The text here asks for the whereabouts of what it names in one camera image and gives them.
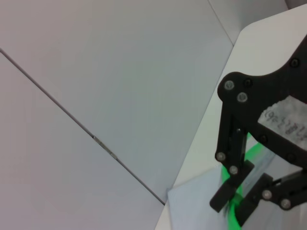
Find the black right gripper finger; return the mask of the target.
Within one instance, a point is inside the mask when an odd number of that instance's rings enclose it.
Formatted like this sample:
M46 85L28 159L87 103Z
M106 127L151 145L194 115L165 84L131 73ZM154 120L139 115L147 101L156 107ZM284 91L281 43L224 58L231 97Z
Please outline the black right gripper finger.
M222 105L215 159L226 168L230 177L210 200L211 208L218 213L254 168L251 162L244 162L248 131L243 116L248 105L249 102L236 102L234 107Z
M297 171L275 181L264 173L236 207L239 226L244 225L260 200L272 202L285 211L307 203L307 171Z

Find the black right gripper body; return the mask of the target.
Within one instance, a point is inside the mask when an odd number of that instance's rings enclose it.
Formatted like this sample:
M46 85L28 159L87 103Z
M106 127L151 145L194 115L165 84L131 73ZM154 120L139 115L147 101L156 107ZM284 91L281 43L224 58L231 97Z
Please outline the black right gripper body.
M271 124L285 128L288 135L307 140L307 125L299 127L299 122L291 124L285 117L279 119L277 114L267 110L288 96L307 105L307 35L280 69L263 76L231 72L222 79L217 93L222 104L231 107L236 102L249 102L243 116L248 133L287 162L307 167L307 150L259 121L263 115Z

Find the translucent green-edged document bag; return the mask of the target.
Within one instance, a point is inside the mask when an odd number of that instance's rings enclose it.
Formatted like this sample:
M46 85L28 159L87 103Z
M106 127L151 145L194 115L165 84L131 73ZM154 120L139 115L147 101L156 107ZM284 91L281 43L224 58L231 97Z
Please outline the translucent green-edged document bag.
M307 203L283 211L271 202L260 201L256 210L240 227L234 208L263 173L279 179L299 170L269 149L248 137L246 159L255 167L239 187L234 199L220 213L209 201L220 185L229 178L221 164L177 186L168 193L172 230L307 230Z

